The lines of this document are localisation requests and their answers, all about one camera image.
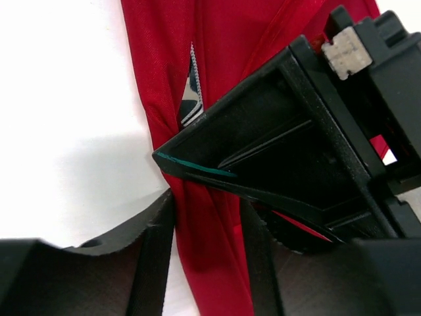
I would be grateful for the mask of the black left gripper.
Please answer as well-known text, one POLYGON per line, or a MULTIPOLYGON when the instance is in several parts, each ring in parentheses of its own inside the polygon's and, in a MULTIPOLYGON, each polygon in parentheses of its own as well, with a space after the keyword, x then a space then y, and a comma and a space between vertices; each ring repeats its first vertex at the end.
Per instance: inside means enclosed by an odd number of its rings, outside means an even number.
POLYGON ((418 237, 420 34, 391 11, 355 22, 344 6, 329 15, 315 83, 335 147, 322 153, 316 206, 354 236, 418 237))

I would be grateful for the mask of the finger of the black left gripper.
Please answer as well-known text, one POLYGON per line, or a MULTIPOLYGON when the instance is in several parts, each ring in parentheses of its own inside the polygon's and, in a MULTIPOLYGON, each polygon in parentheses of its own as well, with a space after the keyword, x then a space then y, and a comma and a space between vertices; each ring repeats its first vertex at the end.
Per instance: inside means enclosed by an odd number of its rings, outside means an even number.
POLYGON ((166 174, 264 205, 263 219, 281 242, 303 230, 316 244, 402 238, 354 236, 328 224, 316 206, 318 157, 335 151, 315 83, 320 53, 298 37, 156 149, 153 159, 166 174))

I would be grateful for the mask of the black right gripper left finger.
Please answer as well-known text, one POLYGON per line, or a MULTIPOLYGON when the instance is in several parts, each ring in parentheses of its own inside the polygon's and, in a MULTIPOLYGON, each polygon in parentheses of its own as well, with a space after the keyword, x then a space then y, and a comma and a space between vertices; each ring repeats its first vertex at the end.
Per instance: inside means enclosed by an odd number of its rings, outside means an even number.
POLYGON ((174 229, 166 191, 81 246, 1 241, 2 315, 160 315, 174 229))

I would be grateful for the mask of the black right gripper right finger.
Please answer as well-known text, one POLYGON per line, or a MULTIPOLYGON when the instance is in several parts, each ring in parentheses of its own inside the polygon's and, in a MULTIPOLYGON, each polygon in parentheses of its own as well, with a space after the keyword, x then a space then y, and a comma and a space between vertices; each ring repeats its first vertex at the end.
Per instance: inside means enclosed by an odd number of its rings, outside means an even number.
POLYGON ((420 239, 299 255, 273 241, 248 201, 240 214, 255 315, 420 314, 420 239))

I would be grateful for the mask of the pink handled knife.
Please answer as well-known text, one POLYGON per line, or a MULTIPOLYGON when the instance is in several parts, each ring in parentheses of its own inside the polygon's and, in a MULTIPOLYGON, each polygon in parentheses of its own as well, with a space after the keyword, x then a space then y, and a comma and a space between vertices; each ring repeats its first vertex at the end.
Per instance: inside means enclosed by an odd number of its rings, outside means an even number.
POLYGON ((190 125, 204 112, 199 68, 193 44, 190 47, 190 64, 186 86, 179 109, 179 123, 182 128, 190 125))

